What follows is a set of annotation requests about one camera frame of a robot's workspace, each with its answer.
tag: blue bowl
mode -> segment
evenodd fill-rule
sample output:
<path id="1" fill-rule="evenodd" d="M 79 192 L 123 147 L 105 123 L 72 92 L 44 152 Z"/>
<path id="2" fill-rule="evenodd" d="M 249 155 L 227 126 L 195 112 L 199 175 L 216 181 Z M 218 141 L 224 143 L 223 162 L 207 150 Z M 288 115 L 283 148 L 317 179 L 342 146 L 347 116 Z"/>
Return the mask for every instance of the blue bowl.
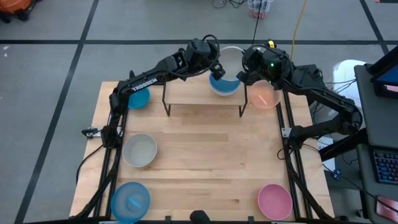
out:
<path id="1" fill-rule="evenodd" d="M 115 191 L 111 201 L 111 210 L 120 223 L 135 223 L 145 216 L 149 205 L 149 192 L 145 186 L 137 182 L 129 182 Z"/>
<path id="2" fill-rule="evenodd" d="M 236 90 L 238 90 L 241 81 L 238 79 L 234 80 L 225 80 L 225 79 L 220 79 L 220 80 L 215 80 L 213 76 L 210 74 L 209 77 L 210 85 L 216 91 L 216 93 L 225 93 L 225 94 L 232 94 Z"/>
<path id="3" fill-rule="evenodd" d="M 130 96 L 128 107 L 130 109 L 139 109 L 144 107 L 150 99 L 148 88 L 143 88 Z"/>

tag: black clamp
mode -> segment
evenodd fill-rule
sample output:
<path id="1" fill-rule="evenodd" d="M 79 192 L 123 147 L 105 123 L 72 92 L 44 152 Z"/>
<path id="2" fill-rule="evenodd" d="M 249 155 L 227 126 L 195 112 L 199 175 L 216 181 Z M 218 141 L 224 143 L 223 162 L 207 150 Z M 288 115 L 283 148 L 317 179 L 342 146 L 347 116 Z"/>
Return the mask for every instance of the black clamp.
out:
<path id="1" fill-rule="evenodd" d="M 248 217 L 249 224 L 254 224 L 254 217 Z"/>
<path id="2" fill-rule="evenodd" d="M 86 138 L 88 139 L 92 139 L 93 135 L 95 135 L 96 133 L 100 132 L 101 130 L 98 128 L 87 128 L 87 129 L 83 129 L 81 130 L 81 133 L 86 136 Z"/>
<path id="3" fill-rule="evenodd" d="M 164 217 L 165 224 L 172 224 L 172 217 L 170 215 L 166 215 Z"/>

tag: keyboard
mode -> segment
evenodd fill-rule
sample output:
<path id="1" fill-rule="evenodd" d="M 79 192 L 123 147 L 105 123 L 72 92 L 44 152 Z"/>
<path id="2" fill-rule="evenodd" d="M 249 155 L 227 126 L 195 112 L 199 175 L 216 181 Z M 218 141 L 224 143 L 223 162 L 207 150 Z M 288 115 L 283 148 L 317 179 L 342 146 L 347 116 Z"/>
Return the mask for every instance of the keyboard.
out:
<path id="1" fill-rule="evenodd" d="M 398 184 L 398 152 L 373 151 L 376 179 L 380 183 Z"/>

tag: wooden table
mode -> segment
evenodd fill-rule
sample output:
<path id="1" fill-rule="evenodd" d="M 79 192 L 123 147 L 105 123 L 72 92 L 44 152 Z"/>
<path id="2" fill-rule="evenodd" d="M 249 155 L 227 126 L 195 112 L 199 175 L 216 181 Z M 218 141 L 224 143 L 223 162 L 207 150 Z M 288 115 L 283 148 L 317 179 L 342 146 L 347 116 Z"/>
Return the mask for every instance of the wooden table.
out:
<path id="1" fill-rule="evenodd" d="M 249 103 L 240 118 L 237 106 L 232 105 L 241 105 L 244 95 L 235 93 L 227 102 L 211 92 L 204 84 L 207 82 L 208 76 L 201 75 L 186 83 L 168 83 L 167 103 L 181 104 L 173 105 L 170 117 L 162 104 L 162 86 L 150 87 L 150 103 L 143 110 L 129 111 L 124 139 L 149 133 L 159 148 L 155 160 L 144 169 L 130 167 L 123 160 L 119 166 L 116 187 L 136 181 L 149 190 L 151 205 L 143 220 L 164 220 L 166 215 L 173 220 L 189 220 L 193 210 L 204 210 L 212 220 L 219 221 L 243 221 L 248 216 L 254 216 L 256 221 L 268 220 L 257 206 L 260 188 L 280 184 L 289 189 L 285 162 L 276 157 L 282 148 L 276 110 L 258 111 Z M 106 124 L 108 96 L 116 84 L 102 83 L 93 126 Z M 295 123 L 311 125 L 305 96 L 290 95 L 290 102 Z M 282 109 L 287 125 L 283 99 Z M 306 144 L 317 147 L 314 140 Z M 89 140 L 85 157 L 99 145 L 101 139 Z M 76 215 L 98 188 L 104 152 L 103 149 L 95 154 L 81 168 L 70 215 Z M 309 191 L 333 216 L 320 156 L 305 147 L 301 155 Z M 302 195 L 298 189 L 297 192 L 300 213 L 305 217 Z M 106 192 L 102 215 L 107 198 Z M 293 213 L 287 220 L 294 220 Z"/>

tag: bowl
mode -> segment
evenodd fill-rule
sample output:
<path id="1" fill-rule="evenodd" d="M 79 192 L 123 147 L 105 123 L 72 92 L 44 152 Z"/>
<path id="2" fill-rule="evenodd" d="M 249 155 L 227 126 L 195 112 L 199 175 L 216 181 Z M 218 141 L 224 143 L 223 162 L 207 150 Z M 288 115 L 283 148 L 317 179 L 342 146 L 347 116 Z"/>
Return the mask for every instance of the bowl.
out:
<path id="1" fill-rule="evenodd" d="M 130 109 L 143 108 L 146 104 L 148 104 L 149 99 L 150 92 L 148 88 L 143 88 L 130 96 L 128 107 Z"/>
<path id="2" fill-rule="evenodd" d="M 145 216 L 150 205 L 149 192 L 138 182 L 120 186 L 111 201 L 111 211 L 120 223 L 135 223 Z"/>
<path id="3" fill-rule="evenodd" d="M 136 134 L 123 146 L 123 159 L 132 167 L 145 167 L 155 159 L 157 144 L 149 134 Z"/>
<path id="4" fill-rule="evenodd" d="M 230 96 L 232 95 L 234 92 L 236 92 L 236 90 L 238 90 L 241 82 L 236 79 L 236 80 L 226 80 L 226 79 L 219 79 L 219 80 L 215 80 L 213 78 L 213 76 L 210 74 L 209 77 L 209 82 L 210 82 L 210 86 L 211 89 L 220 96 Z"/>
<path id="5" fill-rule="evenodd" d="M 292 197 L 283 186 L 278 184 L 263 187 L 257 201 L 261 212 L 271 220 L 284 220 L 293 209 Z"/>
<path id="6" fill-rule="evenodd" d="M 260 110 L 271 109 L 280 102 L 282 90 L 274 87 L 266 80 L 259 80 L 249 88 L 249 99 Z"/>
<path id="7" fill-rule="evenodd" d="M 241 82 L 236 75 L 242 70 L 243 50 L 239 47 L 228 46 L 220 50 L 218 61 L 222 64 L 225 74 L 220 80 L 215 80 L 210 74 L 211 89 L 220 96 L 230 96 L 236 92 Z"/>

